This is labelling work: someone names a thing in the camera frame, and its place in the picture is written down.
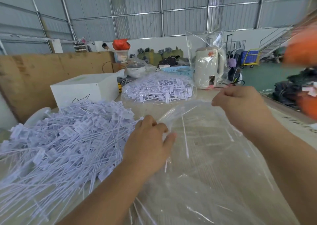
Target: light blue plastic basket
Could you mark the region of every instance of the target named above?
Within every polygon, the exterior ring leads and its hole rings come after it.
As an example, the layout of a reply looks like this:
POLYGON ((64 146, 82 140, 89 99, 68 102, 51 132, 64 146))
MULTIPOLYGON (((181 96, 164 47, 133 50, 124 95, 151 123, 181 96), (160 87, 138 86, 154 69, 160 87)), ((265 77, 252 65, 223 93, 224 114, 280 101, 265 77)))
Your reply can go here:
POLYGON ((166 67, 162 68, 161 71, 164 72, 175 72, 177 75, 185 75, 192 78, 193 72, 191 70, 191 67, 189 66, 181 66, 181 67, 166 67))

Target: orange blurry object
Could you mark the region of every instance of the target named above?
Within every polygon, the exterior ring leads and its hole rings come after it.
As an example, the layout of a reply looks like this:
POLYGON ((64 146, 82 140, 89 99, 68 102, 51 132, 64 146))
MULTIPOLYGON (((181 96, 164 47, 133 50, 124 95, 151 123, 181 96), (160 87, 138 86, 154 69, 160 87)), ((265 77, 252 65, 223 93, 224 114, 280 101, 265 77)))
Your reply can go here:
POLYGON ((289 41, 283 63, 302 67, 317 66, 317 25, 312 24, 300 31, 289 41))
POLYGON ((299 93, 297 104, 303 113, 317 120, 317 97, 310 96, 307 92, 301 92, 299 93))
POLYGON ((127 42, 127 40, 128 39, 113 40, 113 49, 115 49, 116 51, 129 50, 131 45, 127 42))

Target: staircase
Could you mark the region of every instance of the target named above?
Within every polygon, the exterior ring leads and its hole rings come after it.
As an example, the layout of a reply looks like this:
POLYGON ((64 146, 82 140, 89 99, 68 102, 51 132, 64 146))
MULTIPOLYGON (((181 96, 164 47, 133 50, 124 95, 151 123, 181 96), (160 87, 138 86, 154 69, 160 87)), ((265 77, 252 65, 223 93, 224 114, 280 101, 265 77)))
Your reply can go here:
POLYGON ((260 41, 260 50, 258 62, 260 59, 270 55, 273 51, 278 49, 283 43, 287 42, 293 36, 302 31, 306 26, 312 24, 317 21, 317 8, 311 9, 312 11, 307 14, 307 16, 303 19, 302 22, 297 24, 296 26, 286 27, 284 30, 278 32, 279 29, 272 32, 269 36, 272 36, 272 39, 269 39, 266 42, 263 42, 267 37, 260 41))

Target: purple shirt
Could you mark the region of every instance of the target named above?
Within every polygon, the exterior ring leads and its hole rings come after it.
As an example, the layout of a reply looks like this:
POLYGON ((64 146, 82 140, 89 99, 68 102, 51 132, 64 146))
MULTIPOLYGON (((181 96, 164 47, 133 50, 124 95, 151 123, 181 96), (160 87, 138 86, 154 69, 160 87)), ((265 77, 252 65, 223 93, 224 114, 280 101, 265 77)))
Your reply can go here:
POLYGON ((229 59, 229 67, 236 67, 237 66, 237 61, 234 58, 229 59))

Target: hand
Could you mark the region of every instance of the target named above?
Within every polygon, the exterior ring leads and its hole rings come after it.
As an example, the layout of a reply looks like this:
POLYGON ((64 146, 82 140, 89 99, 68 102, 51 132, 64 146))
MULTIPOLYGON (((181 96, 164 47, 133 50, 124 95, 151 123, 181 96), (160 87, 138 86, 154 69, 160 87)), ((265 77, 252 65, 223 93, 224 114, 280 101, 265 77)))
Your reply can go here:
POLYGON ((225 88, 215 96, 212 105, 221 107, 230 123, 248 139, 268 127, 279 125, 254 87, 225 88))
POLYGON ((164 123, 157 124, 152 116, 145 116, 126 142, 122 162, 149 178, 165 164, 176 139, 176 134, 170 133, 163 141, 164 132, 168 132, 164 123))

